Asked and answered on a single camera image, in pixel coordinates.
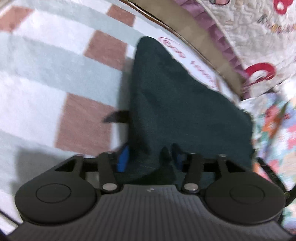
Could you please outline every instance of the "bedsheet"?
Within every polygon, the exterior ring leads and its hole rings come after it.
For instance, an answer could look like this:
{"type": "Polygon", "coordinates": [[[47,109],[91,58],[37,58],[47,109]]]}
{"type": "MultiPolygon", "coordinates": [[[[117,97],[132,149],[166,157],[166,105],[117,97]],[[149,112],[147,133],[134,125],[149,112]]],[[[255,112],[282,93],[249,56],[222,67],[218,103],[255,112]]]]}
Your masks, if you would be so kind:
{"type": "Polygon", "coordinates": [[[246,78],[244,98],[295,78],[296,3],[293,0],[175,0],[208,32],[246,78]]]}
{"type": "MultiPolygon", "coordinates": [[[[126,142],[137,42],[157,39],[188,72],[238,104],[178,38],[118,0],[15,0],[0,12],[0,208],[21,222],[17,189],[76,153],[126,142]]],[[[14,227],[0,217],[6,233],[14,227]]]]}

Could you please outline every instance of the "dark green cloth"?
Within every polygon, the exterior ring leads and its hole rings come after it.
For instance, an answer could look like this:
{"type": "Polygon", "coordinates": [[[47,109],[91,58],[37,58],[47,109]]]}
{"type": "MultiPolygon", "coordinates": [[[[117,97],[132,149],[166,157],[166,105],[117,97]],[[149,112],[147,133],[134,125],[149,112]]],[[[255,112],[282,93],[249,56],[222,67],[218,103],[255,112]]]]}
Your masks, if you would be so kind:
{"type": "MultiPolygon", "coordinates": [[[[155,39],[138,43],[130,92],[131,159],[126,172],[116,174],[119,182],[180,185],[184,174],[159,158],[173,143],[206,158],[223,153],[251,168],[248,114],[193,79],[155,39]]],[[[212,181],[206,175],[203,186],[212,181]]]]}

